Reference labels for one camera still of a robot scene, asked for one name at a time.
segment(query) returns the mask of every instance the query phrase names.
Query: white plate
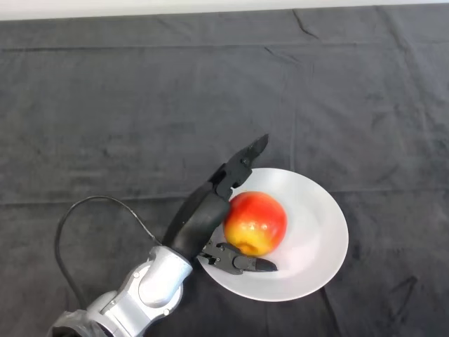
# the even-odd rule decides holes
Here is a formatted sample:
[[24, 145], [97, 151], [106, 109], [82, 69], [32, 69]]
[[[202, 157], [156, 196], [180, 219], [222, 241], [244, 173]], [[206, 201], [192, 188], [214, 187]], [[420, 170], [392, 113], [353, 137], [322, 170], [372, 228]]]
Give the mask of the white plate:
[[[300, 298], [328, 283], [343, 264], [348, 248], [346, 220], [331, 195], [314, 181], [277, 168], [253, 169], [232, 196], [247, 191], [270, 194], [287, 213], [283, 241], [263, 256], [279, 270], [231, 275], [199, 258], [206, 272], [233, 293], [269, 302]], [[222, 226], [212, 239], [225, 242]]]

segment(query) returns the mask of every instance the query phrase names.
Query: gray tablecloth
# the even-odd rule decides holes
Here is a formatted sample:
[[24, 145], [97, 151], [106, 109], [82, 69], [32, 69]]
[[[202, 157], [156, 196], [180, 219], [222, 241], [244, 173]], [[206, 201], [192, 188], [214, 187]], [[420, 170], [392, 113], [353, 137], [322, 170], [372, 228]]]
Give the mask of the gray tablecloth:
[[[447, 336], [449, 6], [0, 23], [0, 334], [42, 336], [77, 303], [52, 243], [90, 194], [162, 237], [183, 198], [263, 133], [258, 166], [330, 191], [349, 227], [325, 287], [261, 303], [202, 269], [149, 336]], [[89, 300], [151, 242], [97, 202], [62, 254]]]

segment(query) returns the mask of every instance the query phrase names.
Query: red apple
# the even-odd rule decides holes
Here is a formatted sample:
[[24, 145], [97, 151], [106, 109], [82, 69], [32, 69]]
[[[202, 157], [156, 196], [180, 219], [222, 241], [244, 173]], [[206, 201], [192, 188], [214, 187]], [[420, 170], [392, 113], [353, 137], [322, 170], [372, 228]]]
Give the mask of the red apple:
[[273, 251], [287, 229], [282, 206], [263, 192], [243, 192], [231, 200], [231, 212], [224, 222], [226, 240], [249, 256]]

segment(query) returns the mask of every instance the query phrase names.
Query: black cable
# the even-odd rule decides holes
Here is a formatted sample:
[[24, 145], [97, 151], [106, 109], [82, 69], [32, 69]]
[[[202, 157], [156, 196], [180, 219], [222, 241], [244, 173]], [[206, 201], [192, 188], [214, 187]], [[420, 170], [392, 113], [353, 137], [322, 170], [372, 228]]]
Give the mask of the black cable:
[[149, 237], [151, 237], [152, 240], [156, 244], [158, 244], [159, 246], [161, 245], [161, 242], [159, 242], [159, 240], [148, 230], [148, 228], [145, 227], [144, 223], [142, 222], [142, 220], [140, 220], [139, 216], [130, 207], [126, 206], [122, 201], [120, 201], [118, 199], [115, 199], [113, 197], [108, 197], [108, 196], [105, 196], [105, 195], [93, 195], [93, 196], [90, 196], [90, 197], [87, 197], [85, 199], [82, 199], [82, 200], [76, 202], [75, 204], [71, 205], [69, 210], [66, 212], [66, 214], [59, 220], [58, 227], [56, 228], [56, 234], [55, 234], [55, 258], [56, 258], [56, 263], [58, 264], [58, 266], [59, 266], [59, 268], [61, 270], [62, 275], [64, 275], [64, 278], [67, 280], [67, 283], [69, 284], [70, 288], [74, 292], [75, 297], [78, 300], [79, 305], [81, 306], [82, 310], [85, 310], [87, 308], [87, 302], [86, 302], [86, 299], [84, 298], [83, 293], [81, 292], [79, 287], [76, 285], [76, 282], [74, 281], [74, 279], [70, 275], [70, 273], [67, 271], [67, 268], [65, 267], [64, 262], [61, 259], [60, 239], [61, 239], [62, 227], [64, 226], [65, 221], [69, 217], [70, 213], [77, 206], [79, 206], [81, 204], [84, 204], [87, 201], [94, 200], [94, 199], [106, 199], [106, 200], [114, 201], [117, 204], [119, 204], [122, 207], [124, 207], [139, 222], [139, 224], [142, 226], [144, 231], [149, 235]]

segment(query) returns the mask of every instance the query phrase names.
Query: white wall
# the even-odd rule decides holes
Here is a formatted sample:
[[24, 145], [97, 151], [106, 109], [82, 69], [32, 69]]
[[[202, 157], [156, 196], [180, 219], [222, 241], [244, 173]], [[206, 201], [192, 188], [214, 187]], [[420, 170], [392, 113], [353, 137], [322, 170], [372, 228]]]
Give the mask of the white wall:
[[0, 0], [0, 20], [437, 2], [449, 0]]

